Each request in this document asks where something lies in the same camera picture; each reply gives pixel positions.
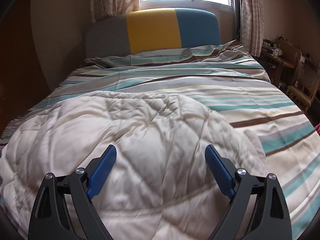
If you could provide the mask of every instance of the wicker chair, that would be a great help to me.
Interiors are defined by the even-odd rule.
[[[306,106],[304,111],[306,113],[316,96],[319,82],[320,76],[311,67],[299,61],[294,72],[292,85],[288,86],[286,94],[289,97],[294,95],[303,103]]]

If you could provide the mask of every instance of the headboard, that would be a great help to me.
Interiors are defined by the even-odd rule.
[[[87,57],[122,57],[220,43],[216,16],[189,8],[149,9],[111,17],[92,25],[85,35]]]

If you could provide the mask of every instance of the red fabric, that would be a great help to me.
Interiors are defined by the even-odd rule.
[[[316,125],[315,129],[317,133],[320,135],[320,123]]]

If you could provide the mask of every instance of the black clamp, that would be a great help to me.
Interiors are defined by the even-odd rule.
[[[250,195],[256,194],[254,211],[243,240],[290,240],[291,223],[280,184],[274,174],[266,178],[236,169],[222,158],[212,145],[205,159],[221,192],[231,200],[224,217],[208,240],[233,240],[243,219]],[[116,161],[113,145],[100,158],[78,168],[71,175],[46,174],[32,209],[28,240],[84,240],[76,235],[67,209],[65,194],[70,194],[81,226],[88,240],[113,240],[91,199],[98,195]]]

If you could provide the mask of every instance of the desk clutter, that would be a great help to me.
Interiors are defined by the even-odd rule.
[[[308,53],[302,54],[282,36],[275,42],[263,40],[258,62],[265,68],[271,83],[299,107],[302,105],[306,113],[320,91],[320,63],[315,66]]]
[[[283,51],[277,47],[276,43],[264,39],[262,44],[262,51],[269,53],[274,56],[282,56]]]

